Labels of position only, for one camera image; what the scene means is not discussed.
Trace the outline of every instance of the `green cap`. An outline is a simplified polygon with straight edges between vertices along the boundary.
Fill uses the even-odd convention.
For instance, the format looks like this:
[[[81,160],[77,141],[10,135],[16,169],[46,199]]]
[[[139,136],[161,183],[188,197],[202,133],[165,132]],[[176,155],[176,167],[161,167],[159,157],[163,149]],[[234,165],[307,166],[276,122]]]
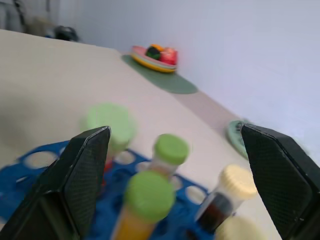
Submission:
[[[120,105],[103,103],[89,110],[85,130],[111,127],[109,147],[112,152],[125,150],[136,134],[136,123],[129,111]]]
[[[156,223],[169,214],[175,199],[174,187],[166,178],[153,171],[142,171],[130,179],[124,200],[134,214]]]
[[[188,157],[189,147],[182,138],[167,133],[158,137],[154,145],[154,153],[169,164],[181,165]]]

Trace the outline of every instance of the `yellow cap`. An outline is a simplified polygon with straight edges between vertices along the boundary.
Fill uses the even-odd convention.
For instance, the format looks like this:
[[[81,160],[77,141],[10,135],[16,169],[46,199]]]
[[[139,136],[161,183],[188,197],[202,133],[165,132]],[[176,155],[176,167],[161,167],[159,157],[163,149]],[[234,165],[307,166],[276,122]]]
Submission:
[[[220,173],[220,183],[234,196],[242,200],[253,198],[257,194],[254,178],[248,170],[231,164]]]
[[[216,229],[215,240],[267,240],[267,238],[252,221],[241,216],[230,216]]]

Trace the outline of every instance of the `table surface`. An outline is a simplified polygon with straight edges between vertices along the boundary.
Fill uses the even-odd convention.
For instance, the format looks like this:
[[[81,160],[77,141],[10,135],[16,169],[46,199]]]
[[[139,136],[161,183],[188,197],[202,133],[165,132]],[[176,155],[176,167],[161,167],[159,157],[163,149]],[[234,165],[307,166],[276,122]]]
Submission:
[[[138,123],[131,148],[146,157],[158,135],[173,133],[190,144],[178,172],[212,189],[224,166],[250,168],[229,143],[172,95],[155,87],[109,48],[0,30],[0,167],[40,145],[80,133],[90,106],[128,107]],[[265,232],[279,234],[259,196],[238,210]]]

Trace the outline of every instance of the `blurry background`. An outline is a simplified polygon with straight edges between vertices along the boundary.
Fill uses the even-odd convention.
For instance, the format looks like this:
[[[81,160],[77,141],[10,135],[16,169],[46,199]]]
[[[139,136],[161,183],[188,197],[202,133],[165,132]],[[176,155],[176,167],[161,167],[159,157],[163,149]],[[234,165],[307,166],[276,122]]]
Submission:
[[[151,43],[176,48],[179,74],[236,115],[294,137],[320,164],[320,1],[20,2],[30,32],[47,21],[123,53]]]

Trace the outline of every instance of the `dark red liquid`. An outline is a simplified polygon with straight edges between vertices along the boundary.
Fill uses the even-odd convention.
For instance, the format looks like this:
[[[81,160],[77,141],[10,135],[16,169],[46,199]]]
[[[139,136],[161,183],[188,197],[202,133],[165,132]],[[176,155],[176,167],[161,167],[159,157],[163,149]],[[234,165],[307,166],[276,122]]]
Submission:
[[[217,193],[212,202],[197,220],[201,228],[209,233],[215,233],[217,227],[224,222],[233,212],[231,202],[222,194]]]

